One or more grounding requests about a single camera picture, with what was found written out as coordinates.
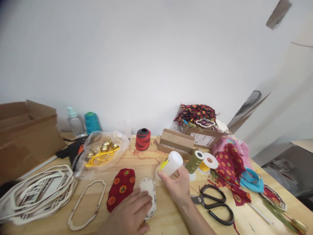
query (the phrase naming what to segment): white stick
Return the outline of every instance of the white stick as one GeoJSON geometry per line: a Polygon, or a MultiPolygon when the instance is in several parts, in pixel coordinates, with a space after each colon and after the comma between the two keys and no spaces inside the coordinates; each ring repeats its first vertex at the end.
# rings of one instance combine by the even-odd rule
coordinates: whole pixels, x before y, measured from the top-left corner
{"type": "Polygon", "coordinates": [[[45,165],[47,165],[48,163],[52,162],[53,160],[57,159],[57,156],[52,156],[51,158],[49,158],[48,160],[46,160],[45,162],[41,163],[40,165],[36,166],[34,169],[32,169],[31,171],[27,172],[26,174],[22,175],[21,177],[19,177],[17,180],[24,180],[26,177],[30,176],[32,173],[34,173],[35,171],[39,170],[40,168],[44,167],[45,165]]]}
{"type": "Polygon", "coordinates": [[[257,208],[255,208],[255,206],[253,206],[251,203],[248,203],[249,206],[251,206],[256,213],[259,214],[259,216],[261,216],[269,225],[274,224],[273,222],[271,222],[268,218],[265,217],[265,215],[263,215],[257,208]]]}

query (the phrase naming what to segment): olive green thread spool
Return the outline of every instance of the olive green thread spool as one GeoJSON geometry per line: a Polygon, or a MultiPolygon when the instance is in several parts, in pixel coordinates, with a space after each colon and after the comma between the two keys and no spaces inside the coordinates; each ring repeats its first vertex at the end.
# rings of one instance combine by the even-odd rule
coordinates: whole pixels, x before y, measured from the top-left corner
{"type": "Polygon", "coordinates": [[[190,160],[186,164],[185,168],[188,170],[189,174],[193,174],[198,166],[201,164],[203,161],[204,156],[203,153],[200,151],[195,151],[193,155],[191,156],[190,160]]]}

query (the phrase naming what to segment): scissors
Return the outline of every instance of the scissors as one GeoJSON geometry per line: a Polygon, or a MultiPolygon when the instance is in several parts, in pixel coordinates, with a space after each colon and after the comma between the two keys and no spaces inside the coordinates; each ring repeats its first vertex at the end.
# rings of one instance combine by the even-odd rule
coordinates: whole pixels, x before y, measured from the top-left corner
{"type": "Polygon", "coordinates": [[[214,218],[216,219],[218,222],[220,222],[221,224],[223,225],[226,225],[226,226],[230,226],[233,224],[234,222],[234,213],[233,211],[231,210],[231,208],[225,204],[224,202],[226,202],[226,196],[225,194],[216,186],[214,185],[207,185],[207,186],[204,186],[201,191],[200,191],[200,195],[199,196],[196,196],[196,195],[191,195],[191,200],[193,201],[194,204],[201,204],[203,205],[206,209],[208,209],[209,211],[209,214],[214,218]],[[210,195],[207,195],[204,193],[204,191],[207,189],[207,188],[213,188],[215,189],[216,191],[218,191],[222,198],[223,199],[218,199],[218,198],[215,198],[213,196],[210,196],[210,195]],[[207,197],[207,198],[210,198],[214,201],[216,201],[217,203],[215,204],[212,204],[212,205],[207,205],[204,203],[204,198],[207,197]],[[213,209],[215,207],[220,207],[220,206],[224,206],[228,209],[230,215],[231,215],[231,219],[229,221],[224,221],[224,220],[221,220],[220,218],[218,218],[210,209],[213,209]]]}

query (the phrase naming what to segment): teal thread spool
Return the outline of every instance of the teal thread spool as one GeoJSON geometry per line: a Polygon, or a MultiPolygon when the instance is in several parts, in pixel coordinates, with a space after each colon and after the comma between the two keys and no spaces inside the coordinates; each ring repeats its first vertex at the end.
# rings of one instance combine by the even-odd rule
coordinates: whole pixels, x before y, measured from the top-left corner
{"type": "Polygon", "coordinates": [[[97,114],[88,112],[85,114],[85,123],[87,134],[91,134],[94,131],[101,131],[97,114]]]}

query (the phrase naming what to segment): red thread spool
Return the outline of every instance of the red thread spool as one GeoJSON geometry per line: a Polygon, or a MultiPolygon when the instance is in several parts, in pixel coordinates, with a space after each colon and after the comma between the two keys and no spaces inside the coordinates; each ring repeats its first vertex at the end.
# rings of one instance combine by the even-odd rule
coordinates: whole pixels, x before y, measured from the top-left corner
{"type": "Polygon", "coordinates": [[[142,128],[139,131],[137,131],[135,144],[136,149],[138,149],[139,151],[147,150],[150,146],[150,137],[151,132],[146,128],[142,128]]]}

